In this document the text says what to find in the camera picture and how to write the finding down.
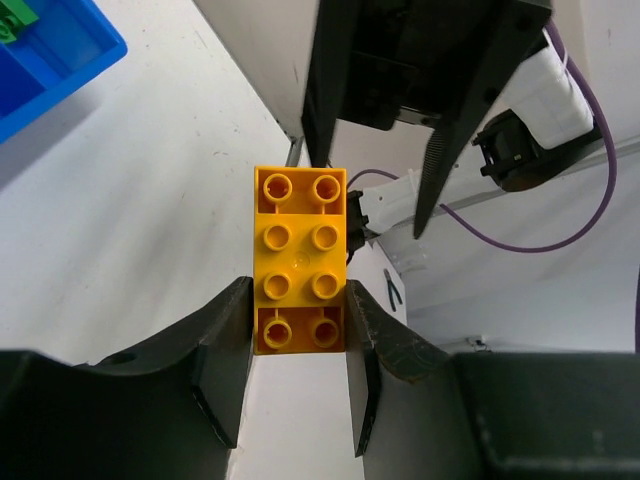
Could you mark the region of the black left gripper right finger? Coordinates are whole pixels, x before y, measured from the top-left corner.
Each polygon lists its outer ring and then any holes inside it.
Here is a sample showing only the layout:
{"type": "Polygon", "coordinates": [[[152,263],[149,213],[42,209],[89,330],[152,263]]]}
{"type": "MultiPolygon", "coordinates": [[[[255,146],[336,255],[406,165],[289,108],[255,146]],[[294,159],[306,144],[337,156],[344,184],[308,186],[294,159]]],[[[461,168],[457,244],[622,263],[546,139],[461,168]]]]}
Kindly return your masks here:
{"type": "Polygon", "coordinates": [[[355,455],[369,479],[635,479],[639,358],[449,355],[345,290],[355,455]]]}

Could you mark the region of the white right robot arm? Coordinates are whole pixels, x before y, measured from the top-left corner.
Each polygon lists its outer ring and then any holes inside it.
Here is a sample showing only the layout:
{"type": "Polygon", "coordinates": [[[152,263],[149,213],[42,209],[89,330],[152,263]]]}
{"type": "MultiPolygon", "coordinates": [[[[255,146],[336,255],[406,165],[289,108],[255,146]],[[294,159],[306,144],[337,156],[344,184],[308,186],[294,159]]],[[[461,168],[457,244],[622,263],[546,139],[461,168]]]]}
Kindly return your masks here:
{"type": "Polygon", "coordinates": [[[311,164],[328,164],[341,120],[429,128],[408,197],[420,236],[469,146],[505,192],[538,187],[597,149],[613,153],[552,16],[548,1],[320,2],[301,117],[311,164]]]}

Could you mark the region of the blue divided plastic bin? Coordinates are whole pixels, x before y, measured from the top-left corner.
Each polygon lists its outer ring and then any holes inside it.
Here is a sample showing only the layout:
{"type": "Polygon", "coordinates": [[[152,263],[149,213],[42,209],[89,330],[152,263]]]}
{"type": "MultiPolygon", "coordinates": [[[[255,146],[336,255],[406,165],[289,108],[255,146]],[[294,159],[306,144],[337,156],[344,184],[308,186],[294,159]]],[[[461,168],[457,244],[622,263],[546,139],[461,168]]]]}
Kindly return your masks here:
{"type": "Polygon", "coordinates": [[[110,68],[127,45],[93,1],[25,1],[39,16],[1,43],[1,140],[110,68]]]}

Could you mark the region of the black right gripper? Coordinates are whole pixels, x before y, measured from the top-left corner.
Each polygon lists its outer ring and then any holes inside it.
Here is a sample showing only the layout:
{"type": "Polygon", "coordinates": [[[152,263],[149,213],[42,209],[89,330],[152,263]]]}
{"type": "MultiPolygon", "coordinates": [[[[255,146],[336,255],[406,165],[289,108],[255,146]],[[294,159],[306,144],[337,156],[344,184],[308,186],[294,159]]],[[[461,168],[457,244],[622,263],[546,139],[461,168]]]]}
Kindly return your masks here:
{"type": "Polygon", "coordinates": [[[466,143],[541,35],[551,3],[365,1],[360,9],[359,1],[318,4],[301,117],[310,163],[327,166],[339,114],[384,131],[398,120],[438,124],[421,170],[418,239],[466,143]]]}

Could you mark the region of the green handled pliers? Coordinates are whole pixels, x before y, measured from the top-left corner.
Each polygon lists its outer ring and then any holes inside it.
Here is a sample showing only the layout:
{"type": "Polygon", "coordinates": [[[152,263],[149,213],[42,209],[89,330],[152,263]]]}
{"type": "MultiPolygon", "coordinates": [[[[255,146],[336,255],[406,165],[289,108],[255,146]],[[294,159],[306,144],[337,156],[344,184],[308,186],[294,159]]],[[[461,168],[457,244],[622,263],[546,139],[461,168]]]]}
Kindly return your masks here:
{"type": "Polygon", "coordinates": [[[396,284],[394,283],[391,273],[388,269],[384,268],[383,269],[383,274],[386,280],[386,285],[387,285],[387,292],[388,292],[388,298],[389,298],[389,303],[391,306],[391,309],[393,312],[397,311],[397,306],[398,305],[402,305],[403,304],[403,300],[402,300],[402,296],[396,286],[396,284]]]}

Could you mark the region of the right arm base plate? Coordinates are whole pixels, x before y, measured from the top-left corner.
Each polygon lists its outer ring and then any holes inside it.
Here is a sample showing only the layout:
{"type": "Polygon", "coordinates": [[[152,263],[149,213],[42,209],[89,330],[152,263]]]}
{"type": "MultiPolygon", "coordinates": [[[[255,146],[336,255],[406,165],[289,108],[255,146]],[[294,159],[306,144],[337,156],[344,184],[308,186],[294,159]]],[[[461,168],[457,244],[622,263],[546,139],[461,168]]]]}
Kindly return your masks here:
{"type": "Polygon", "coordinates": [[[362,213],[360,204],[362,196],[362,191],[353,190],[347,194],[346,198],[346,264],[351,262],[355,252],[362,248],[366,242],[366,225],[369,222],[369,218],[362,213]]]}

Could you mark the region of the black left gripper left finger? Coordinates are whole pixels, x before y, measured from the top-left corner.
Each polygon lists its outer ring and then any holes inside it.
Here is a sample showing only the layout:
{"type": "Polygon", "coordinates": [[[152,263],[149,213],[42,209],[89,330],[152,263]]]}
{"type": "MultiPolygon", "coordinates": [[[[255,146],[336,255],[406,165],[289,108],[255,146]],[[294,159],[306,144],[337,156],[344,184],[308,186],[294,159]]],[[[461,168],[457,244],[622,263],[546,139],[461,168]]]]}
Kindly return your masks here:
{"type": "Polygon", "coordinates": [[[223,479],[252,359],[253,285],[96,365],[1,355],[5,479],[223,479]]]}

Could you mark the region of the small green brick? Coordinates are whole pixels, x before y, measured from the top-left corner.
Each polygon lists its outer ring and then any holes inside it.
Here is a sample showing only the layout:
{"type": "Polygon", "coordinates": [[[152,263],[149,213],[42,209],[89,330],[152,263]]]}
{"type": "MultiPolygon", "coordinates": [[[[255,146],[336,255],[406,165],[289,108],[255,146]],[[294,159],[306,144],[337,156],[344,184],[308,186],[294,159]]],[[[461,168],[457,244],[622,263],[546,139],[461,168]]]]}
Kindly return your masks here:
{"type": "Polygon", "coordinates": [[[23,0],[1,0],[0,4],[2,44],[15,42],[26,27],[39,20],[36,12],[23,0]]]}

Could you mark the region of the yellow studded brick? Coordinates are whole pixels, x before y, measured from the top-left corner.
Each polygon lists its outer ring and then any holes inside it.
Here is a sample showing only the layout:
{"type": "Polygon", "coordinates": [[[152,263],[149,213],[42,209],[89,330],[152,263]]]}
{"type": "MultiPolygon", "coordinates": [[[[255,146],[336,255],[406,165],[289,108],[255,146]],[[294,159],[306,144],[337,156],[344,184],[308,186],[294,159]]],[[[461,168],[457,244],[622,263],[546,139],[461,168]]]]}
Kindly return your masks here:
{"type": "Polygon", "coordinates": [[[344,350],[346,194],[343,169],[256,167],[255,354],[344,350]]]}

